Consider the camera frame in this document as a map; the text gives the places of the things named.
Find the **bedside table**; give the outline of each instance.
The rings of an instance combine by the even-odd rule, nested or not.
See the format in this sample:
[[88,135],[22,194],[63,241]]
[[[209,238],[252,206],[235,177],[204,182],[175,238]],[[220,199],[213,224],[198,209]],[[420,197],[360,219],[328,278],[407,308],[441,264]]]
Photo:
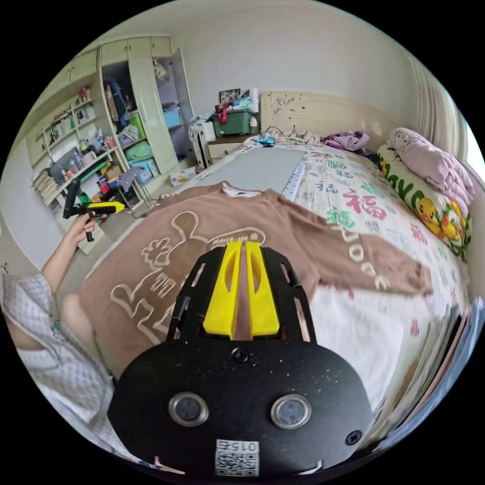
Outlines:
[[212,162],[217,163],[221,158],[234,152],[234,150],[237,150],[250,136],[250,134],[240,136],[220,136],[214,141],[208,142],[207,145],[209,146],[209,154],[211,155]]

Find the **human hand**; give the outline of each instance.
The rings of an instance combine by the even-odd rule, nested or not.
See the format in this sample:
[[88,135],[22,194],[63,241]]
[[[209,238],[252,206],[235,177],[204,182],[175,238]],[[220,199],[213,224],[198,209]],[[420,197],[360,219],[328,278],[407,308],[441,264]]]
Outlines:
[[86,237],[87,232],[94,231],[95,225],[96,221],[90,220],[88,214],[80,215],[69,228],[65,237],[77,246]]

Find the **wardrobe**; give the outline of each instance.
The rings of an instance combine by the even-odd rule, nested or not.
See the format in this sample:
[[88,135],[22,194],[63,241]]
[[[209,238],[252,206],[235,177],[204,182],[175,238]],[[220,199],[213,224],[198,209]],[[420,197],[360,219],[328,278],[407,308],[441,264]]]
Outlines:
[[[146,165],[151,173],[140,182],[154,196],[167,176],[179,169],[180,162],[193,157],[188,137],[192,106],[182,52],[172,54],[169,38],[139,37],[102,45],[100,57],[102,82],[116,83],[127,110],[123,118],[139,128],[140,150],[148,144],[153,153]],[[110,111],[108,101],[106,109]],[[113,130],[118,135],[124,127],[119,118],[113,120],[112,116]],[[138,140],[120,144],[127,167],[135,164],[132,158]]]

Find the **curtain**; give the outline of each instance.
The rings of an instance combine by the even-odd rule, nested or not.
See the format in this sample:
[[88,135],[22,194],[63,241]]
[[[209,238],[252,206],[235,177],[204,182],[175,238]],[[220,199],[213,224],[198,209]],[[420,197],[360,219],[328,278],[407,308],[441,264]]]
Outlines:
[[461,158],[465,133],[456,104],[416,58],[407,57],[417,88],[413,130],[436,147]]

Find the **qr code sticker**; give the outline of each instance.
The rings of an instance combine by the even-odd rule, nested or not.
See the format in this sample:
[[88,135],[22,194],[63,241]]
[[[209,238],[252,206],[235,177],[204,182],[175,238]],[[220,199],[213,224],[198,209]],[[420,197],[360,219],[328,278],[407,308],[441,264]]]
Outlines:
[[258,476],[259,443],[257,441],[217,440],[216,475]]

